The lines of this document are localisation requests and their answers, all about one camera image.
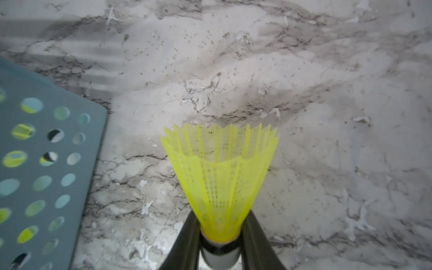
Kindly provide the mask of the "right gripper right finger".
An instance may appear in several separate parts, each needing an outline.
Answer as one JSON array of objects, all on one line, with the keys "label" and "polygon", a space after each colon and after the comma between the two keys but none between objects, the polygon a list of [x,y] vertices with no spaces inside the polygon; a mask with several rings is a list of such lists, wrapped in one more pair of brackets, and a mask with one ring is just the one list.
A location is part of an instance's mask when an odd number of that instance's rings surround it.
[{"label": "right gripper right finger", "polygon": [[241,226],[243,270],[286,270],[251,210]]}]

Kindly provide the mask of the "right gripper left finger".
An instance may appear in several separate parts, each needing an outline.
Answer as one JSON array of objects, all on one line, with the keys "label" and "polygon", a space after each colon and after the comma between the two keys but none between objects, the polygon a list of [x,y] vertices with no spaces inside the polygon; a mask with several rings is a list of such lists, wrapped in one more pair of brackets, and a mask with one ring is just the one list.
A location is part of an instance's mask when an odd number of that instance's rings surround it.
[{"label": "right gripper left finger", "polygon": [[198,270],[201,226],[190,212],[160,270]]}]

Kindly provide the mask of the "yellow shuttlecock nested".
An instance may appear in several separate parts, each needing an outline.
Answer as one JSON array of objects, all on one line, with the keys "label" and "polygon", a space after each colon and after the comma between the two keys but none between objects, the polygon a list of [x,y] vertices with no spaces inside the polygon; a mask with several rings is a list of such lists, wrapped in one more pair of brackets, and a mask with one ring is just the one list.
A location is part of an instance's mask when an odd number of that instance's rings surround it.
[{"label": "yellow shuttlecock nested", "polygon": [[228,270],[240,257],[240,235],[279,143],[271,126],[189,124],[161,139],[203,240],[202,257]]}]

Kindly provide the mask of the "light blue plastic storage basket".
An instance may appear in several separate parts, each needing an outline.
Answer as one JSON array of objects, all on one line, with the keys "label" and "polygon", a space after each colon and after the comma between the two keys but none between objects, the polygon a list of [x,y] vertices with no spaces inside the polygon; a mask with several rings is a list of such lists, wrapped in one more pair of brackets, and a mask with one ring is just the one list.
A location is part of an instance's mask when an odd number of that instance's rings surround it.
[{"label": "light blue plastic storage basket", "polygon": [[1,268],[67,270],[107,110],[1,60]]}]

